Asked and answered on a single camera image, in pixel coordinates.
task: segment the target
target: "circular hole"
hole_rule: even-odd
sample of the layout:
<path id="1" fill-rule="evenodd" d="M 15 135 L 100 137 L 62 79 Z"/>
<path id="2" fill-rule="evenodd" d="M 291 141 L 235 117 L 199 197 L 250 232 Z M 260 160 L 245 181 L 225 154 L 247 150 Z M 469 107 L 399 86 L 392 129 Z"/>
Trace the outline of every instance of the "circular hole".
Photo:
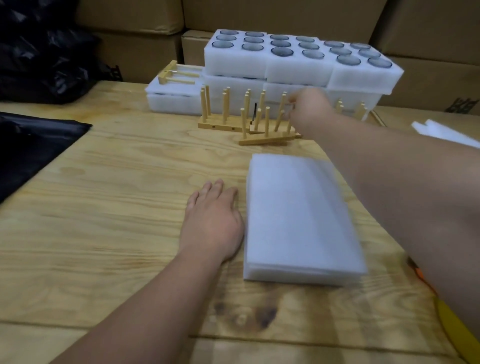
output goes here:
<path id="1" fill-rule="evenodd" d="M 270 44 L 274 47 L 290 47 L 292 44 L 286 40 L 272 40 Z"/>
<path id="2" fill-rule="evenodd" d="M 290 48 L 277 47 L 272 48 L 272 53 L 279 57 L 288 57 L 293 54 L 293 51 Z"/>
<path id="3" fill-rule="evenodd" d="M 260 32 L 246 32 L 245 35 L 246 36 L 264 36 L 265 34 Z"/>
<path id="4" fill-rule="evenodd" d="M 313 50 L 313 49 L 306 49 L 302 51 L 302 54 L 305 57 L 312 58 L 313 60 L 322 60 L 325 57 L 323 52 L 319 50 Z"/>
<path id="5" fill-rule="evenodd" d="M 313 43 L 315 39 L 313 39 L 311 36 L 298 36 L 296 38 L 299 42 L 308 42 L 308 43 Z"/>
<path id="6" fill-rule="evenodd" d="M 212 43 L 212 47 L 215 48 L 232 48 L 233 43 L 227 42 L 226 40 L 217 40 L 216 42 Z"/>
<path id="7" fill-rule="evenodd" d="M 340 48 L 340 47 L 331 47 L 330 52 L 333 54 L 336 54 L 338 56 L 344 56 L 348 54 L 352 54 L 352 51 L 346 48 Z"/>
<path id="8" fill-rule="evenodd" d="M 393 65 L 392 62 L 384 60 L 383 58 L 368 58 L 367 62 L 370 63 L 372 66 L 380 68 L 390 68 Z"/>
<path id="9" fill-rule="evenodd" d="M 242 44 L 241 47 L 245 50 L 262 50 L 264 47 L 261 46 L 260 44 L 254 44 L 254 43 L 245 43 Z"/>
<path id="10" fill-rule="evenodd" d="M 287 36 L 282 36 L 280 34 L 272 34 L 270 38 L 273 40 L 288 40 Z"/>
<path id="11" fill-rule="evenodd" d="M 367 58 L 380 57 L 382 55 L 380 52 L 378 52 L 376 50 L 373 50 L 373 49 L 360 49 L 359 54 L 362 57 L 367 57 Z"/>
<path id="12" fill-rule="evenodd" d="M 307 43 L 307 42 L 300 42 L 299 47 L 305 48 L 305 49 L 318 49 L 320 48 L 318 44 L 315 43 Z"/>
<path id="13" fill-rule="evenodd" d="M 361 63 L 360 58 L 347 54 L 338 56 L 336 61 L 341 64 L 346 64 L 347 66 L 358 66 Z"/>
<path id="14" fill-rule="evenodd" d="M 343 47 L 343 46 L 345 46 L 345 44 L 343 44 L 342 42 L 337 42 L 336 40 L 326 40 L 324 42 L 324 44 L 327 47 Z"/>
<path id="15" fill-rule="evenodd" d="M 220 34 L 219 36 L 216 36 L 216 38 L 218 40 L 236 40 L 237 39 L 236 36 L 227 36 L 227 35 L 224 35 L 224 34 Z"/>
<path id="16" fill-rule="evenodd" d="M 364 44 L 364 43 L 350 43 L 350 46 L 352 48 L 355 48 L 355 49 L 370 49 L 370 48 L 372 48 L 368 44 Z"/>
<path id="17" fill-rule="evenodd" d="M 257 36 L 246 36 L 244 39 L 243 39 L 245 42 L 248 42 L 248 43 L 263 43 L 264 40 L 257 37 Z"/>
<path id="18" fill-rule="evenodd" d="M 220 30 L 220 34 L 225 34 L 227 36 L 236 36 L 238 32 L 236 30 Z"/>

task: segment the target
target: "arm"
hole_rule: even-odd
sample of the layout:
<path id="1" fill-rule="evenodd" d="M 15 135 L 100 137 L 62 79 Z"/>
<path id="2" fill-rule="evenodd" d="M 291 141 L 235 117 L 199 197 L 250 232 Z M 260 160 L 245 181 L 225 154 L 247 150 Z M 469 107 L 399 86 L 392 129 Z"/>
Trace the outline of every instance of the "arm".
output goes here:
<path id="1" fill-rule="evenodd" d="M 53 364 L 172 363 L 223 260 L 243 238 L 243 221 L 218 180 L 188 200 L 177 256 L 145 287 Z"/>
<path id="2" fill-rule="evenodd" d="M 339 115 L 318 89 L 290 101 L 295 129 L 320 145 L 480 339 L 480 151 Z"/>

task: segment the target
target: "person's right arm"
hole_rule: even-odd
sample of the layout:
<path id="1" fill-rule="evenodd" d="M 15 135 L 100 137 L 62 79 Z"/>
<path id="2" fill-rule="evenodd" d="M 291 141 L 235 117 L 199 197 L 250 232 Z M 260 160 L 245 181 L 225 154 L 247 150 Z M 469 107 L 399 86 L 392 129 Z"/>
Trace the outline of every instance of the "person's right arm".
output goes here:
<path id="1" fill-rule="evenodd" d="M 337 114 L 318 89 L 290 101 L 295 130 L 320 145 L 480 340 L 480 151 Z"/>

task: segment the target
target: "person's left arm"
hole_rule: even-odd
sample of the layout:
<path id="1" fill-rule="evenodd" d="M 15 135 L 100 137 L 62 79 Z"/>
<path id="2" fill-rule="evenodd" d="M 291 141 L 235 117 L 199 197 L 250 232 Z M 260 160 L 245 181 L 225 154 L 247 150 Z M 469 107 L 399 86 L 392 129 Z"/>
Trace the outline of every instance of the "person's left arm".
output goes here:
<path id="1" fill-rule="evenodd" d="M 52 364 L 171 363 L 225 259 L 243 238 L 236 188 L 207 182 L 187 202 L 177 256 Z"/>

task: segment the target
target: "forearm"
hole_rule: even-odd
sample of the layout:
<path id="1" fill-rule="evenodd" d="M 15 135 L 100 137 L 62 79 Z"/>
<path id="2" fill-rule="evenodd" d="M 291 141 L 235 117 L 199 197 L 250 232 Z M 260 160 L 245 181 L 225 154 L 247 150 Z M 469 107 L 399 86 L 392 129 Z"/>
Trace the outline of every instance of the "forearm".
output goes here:
<path id="1" fill-rule="evenodd" d="M 173 362 L 220 264 L 214 255 L 180 253 L 52 363 Z"/>
<path id="2" fill-rule="evenodd" d="M 440 296 L 480 336 L 480 152 L 345 116 L 314 139 Z"/>

